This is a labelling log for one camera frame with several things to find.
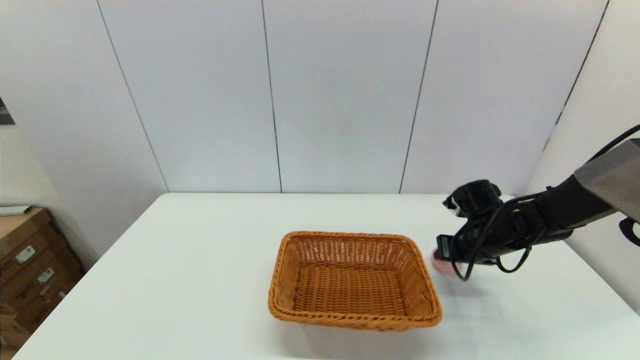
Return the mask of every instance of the woven basket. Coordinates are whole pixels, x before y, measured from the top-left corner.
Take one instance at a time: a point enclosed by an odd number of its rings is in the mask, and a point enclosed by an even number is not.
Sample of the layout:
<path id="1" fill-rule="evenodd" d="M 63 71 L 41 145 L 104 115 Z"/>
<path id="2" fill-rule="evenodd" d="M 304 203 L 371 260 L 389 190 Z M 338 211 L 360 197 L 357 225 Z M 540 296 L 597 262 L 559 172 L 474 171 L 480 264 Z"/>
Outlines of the woven basket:
<path id="1" fill-rule="evenodd" d="M 286 321 L 380 331 L 442 319 L 420 250 L 405 236 L 386 234 L 285 235 L 269 310 Z"/>

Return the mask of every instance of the panel seam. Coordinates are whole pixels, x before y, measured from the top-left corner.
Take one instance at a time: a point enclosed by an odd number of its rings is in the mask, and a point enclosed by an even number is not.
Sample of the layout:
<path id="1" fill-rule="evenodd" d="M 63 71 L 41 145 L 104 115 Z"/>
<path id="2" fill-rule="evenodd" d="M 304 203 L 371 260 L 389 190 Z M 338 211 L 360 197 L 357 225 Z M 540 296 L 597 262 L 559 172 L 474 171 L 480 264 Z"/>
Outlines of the panel seam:
<path id="1" fill-rule="evenodd" d="M 422 77 L 420 79 L 420 87 L 418 88 L 418 99 L 415 101 L 415 111 L 413 112 L 413 122 L 411 124 L 411 133 L 409 134 L 409 144 L 406 148 L 406 156 L 404 157 L 404 167 L 402 169 L 402 178 L 400 178 L 400 189 L 398 190 L 398 194 L 402 193 L 402 185 L 404 183 L 404 173 L 406 172 L 406 164 L 409 160 L 409 150 L 411 149 L 411 140 L 413 138 L 413 129 L 415 127 L 415 118 L 418 115 L 418 106 L 420 104 L 420 94 L 422 93 L 422 84 L 424 83 L 424 77 L 427 71 L 427 61 L 429 60 L 429 52 L 431 50 L 431 39 L 433 39 L 433 30 L 436 27 L 436 15 L 438 14 L 438 5 L 440 0 L 436 0 L 436 6 L 433 10 L 433 21 L 431 22 L 431 31 L 429 33 L 429 43 L 427 45 L 427 53 L 424 57 L 424 65 L 422 66 Z"/>
<path id="2" fill-rule="evenodd" d="M 124 79 L 125 86 L 127 87 L 127 91 L 129 92 L 129 97 L 131 98 L 131 102 L 133 103 L 133 108 L 136 110 L 136 115 L 138 116 L 138 120 L 140 121 L 140 126 L 142 127 L 142 131 L 147 138 L 147 143 L 149 144 L 149 149 L 151 150 L 151 154 L 156 161 L 156 165 L 158 166 L 158 171 L 160 172 L 160 177 L 162 177 L 162 181 L 164 183 L 164 188 L 166 188 L 167 192 L 169 191 L 169 186 L 166 184 L 166 179 L 164 178 L 164 174 L 162 172 L 162 167 L 160 167 L 160 162 L 158 161 L 158 157 L 154 150 L 153 145 L 151 145 L 151 140 L 149 140 L 149 135 L 147 133 L 147 129 L 145 128 L 144 123 L 142 122 L 142 117 L 140 116 L 140 112 L 138 111 L 138 105 L 136 104 L 136 100 L 133 98 L 133 94 L 131 93 L 131 87 L 129 86 L 129 82 L 127 81 L 127 77 L 124 74 L 124 70 L 122 69 L 122 64 L 120 63 L 120 58 L 118 57 L 118 52 L 116 51 L 115 46 L 113 45 L 113 39 L 111 39 L 111 33 L 109 32 L 109 27 L 107 26 L 106 20 L 104 20 L 104 14 L 102 13 L 102 7 L 100 6 L 100 1 L 95 0 L 96 4 L 98 4 L 98 10 L 100 11 L 100 17 L 102 17 L 102 23 L 104 24 L 104 29 L 107 31 L 107 37 L 109 37 L 109 43 L 111 43 L 111 48 L 113 50 L 113 54 L 116 57 L 116 61 L 118 62 L 118 67 L 120 68 L 120 73 L 122 74 L 122 79 Z"/>
<path id="3" fill-rule="evenodd" d="M 276 142 L 276 160 L 278 161 L 278 180 L 280 181 L 280 193 L 282 193 L 282 171 L 280 170 L 280 153 L 278 151 L 278 129 L 276 127 L 276 110 L 273 104 L 273 85 L 271 84 L 271 63 L 269 62 L 269 42 L 267 41 L 267 19 L 264 16 L 264 0 L 262 5 L 262 25 L 264 27 L 264 47 L 267 52 L 267 70 L 269 72 L 269 94 L 271 95 L 271 116 L 273 117 L 273 136 Z"/>

